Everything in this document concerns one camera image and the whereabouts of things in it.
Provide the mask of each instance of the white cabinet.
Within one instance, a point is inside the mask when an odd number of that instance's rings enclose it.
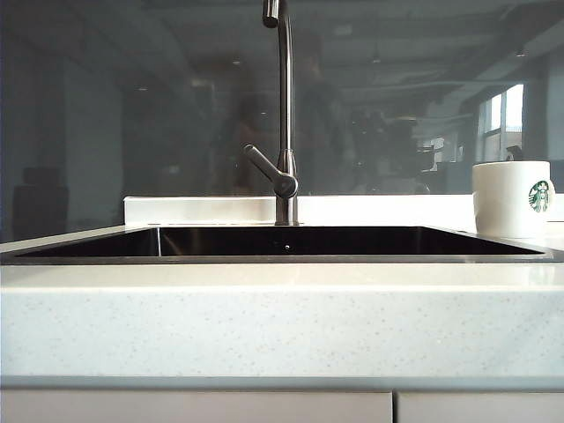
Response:
[[[562,423],[564,394],[400,393],[397,423]]]
[[[390,393],[3,390],[3,423],[391,423]]]

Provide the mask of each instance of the kitchen faucet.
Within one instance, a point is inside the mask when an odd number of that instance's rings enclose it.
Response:
[[[278,28],[280,54],[280,153],[275,167],[253,145],[246,145],[244,152],[271,180],[276,194],[276,223],[280,226],[297,226],[298,181],[293,157],[293,63],[292,30],[286,0],[264,0],[263,24]]]

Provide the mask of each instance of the green logo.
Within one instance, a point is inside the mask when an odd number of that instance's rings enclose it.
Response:
[[[546,212],[549,201],[548,182],[540,181],[535,183],[531,188],[531,191],[529,191],[529,204],[532,209],[538,213]]]

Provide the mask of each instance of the white mug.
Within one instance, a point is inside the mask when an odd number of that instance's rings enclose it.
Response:
[[[472,190],[478,233],[502,238],[541,234],[556,198],[547,161],[475,165]]]

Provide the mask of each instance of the sink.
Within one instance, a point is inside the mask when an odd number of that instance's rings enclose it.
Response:
[[[564,253],[426,226],[152,227],[4,254],[2,264],[513,263]]]

